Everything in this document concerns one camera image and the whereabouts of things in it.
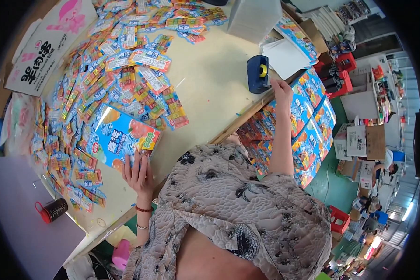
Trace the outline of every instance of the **pink container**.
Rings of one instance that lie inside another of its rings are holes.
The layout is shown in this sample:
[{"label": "pink container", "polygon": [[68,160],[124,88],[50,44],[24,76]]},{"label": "pink container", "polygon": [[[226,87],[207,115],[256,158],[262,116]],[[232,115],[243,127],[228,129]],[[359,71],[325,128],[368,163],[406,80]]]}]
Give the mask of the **pink container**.
[{"label": "pink container", "polygon": [[118,246],[114,248],[114,253],[112,254],[112,262],[118,269],[124,270],[128,264],[129,259],[129,245],[130,242],[126,239],[122,239]]}]

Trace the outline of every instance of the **yellow tape roll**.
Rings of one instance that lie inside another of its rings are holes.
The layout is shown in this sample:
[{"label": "yellow tape roll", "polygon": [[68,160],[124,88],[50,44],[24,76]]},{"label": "yellow tape roll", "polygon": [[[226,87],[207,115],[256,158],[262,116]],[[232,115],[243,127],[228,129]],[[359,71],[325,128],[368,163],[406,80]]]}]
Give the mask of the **yellow tape roll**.
[{"label": "yellow tape roll", "polygon": [[267,67],[264,64],[260,64],[260,77],[264,78],[267,75]]}]

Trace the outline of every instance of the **wooden table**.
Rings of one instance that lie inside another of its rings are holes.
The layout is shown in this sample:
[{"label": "wooden table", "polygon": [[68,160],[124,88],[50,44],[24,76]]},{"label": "wooden table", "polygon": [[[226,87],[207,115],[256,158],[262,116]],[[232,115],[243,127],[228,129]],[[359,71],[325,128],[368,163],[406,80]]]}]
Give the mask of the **wooden table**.
[{"label": "wooden table", "polygon": [[[231,4],[222,7],[230,16]],[[157,193],[177,159],[188,149],[198,144],[221,143],[226,137],[245,123],[254,113],[274,98],[269,90],[263,94],[252,94],[248,90],[246,62],[259,54],[257,44],[226,34],[228,24],[211,26],[205,34],[206,40],[192,45],[177,37],[175,31],[160,30],[147,35],[150,40],[158,34],[176,36],[167,56],[172,59],[167,77],[176,87],[176,92],[184,106],[189,124],[175,131],[166,130],[152,157],[154,180]],[[86,38],[84,32],[73,46]],[[55,70],[42,93],[47,98],[54,84],[61,76]],[[274,78],[279,76],[271,71]],[[70,199],[68,215],[81,227],[87,236],[76,247],[64,266],[74,261],[77,256],[87,254],[106,236],[124,225],[137,214],[133,205],[137,194],[128,187],[121,174],[102,163],[103,186],[100,190],[106,194],[106,207],[94,205],[93,211],[74,211]],[[47,190],[55,197],[48,182],[41,177]]]}]

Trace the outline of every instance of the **stack of candy boxes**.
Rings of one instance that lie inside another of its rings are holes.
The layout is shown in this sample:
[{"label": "stack of candy boxes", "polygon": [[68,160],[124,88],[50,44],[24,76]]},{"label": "stack of candy boxes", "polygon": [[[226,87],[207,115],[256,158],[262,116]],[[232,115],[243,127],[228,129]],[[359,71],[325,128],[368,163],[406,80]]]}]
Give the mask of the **stack of candy boxes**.
[{"label": "stack of candy boxes", "polygon": [[[291,103],[292,157],[294,178],[303,188],[316,175],[333,143],[331,131],[336,115],[325,96],[325,87],[314,69],[305,71],[292,82]],[[275,132],[276,101],[267,104],[238,129],[258,173],[266,174]]]}]

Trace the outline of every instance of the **blue tape dispenser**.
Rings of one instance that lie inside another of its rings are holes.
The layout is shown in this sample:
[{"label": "blue tape dispenser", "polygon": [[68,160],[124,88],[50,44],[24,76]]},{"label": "blue tape dispenser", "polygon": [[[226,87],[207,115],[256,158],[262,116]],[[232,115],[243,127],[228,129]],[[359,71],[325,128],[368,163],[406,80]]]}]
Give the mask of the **blue tape dispenser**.
[{"label": "blue tape dispenser", "polygon": [[269,59],[267,56],[257,55],[247,60],[247,82],[249,91],[261,94],[270,88],[268,85]]}]

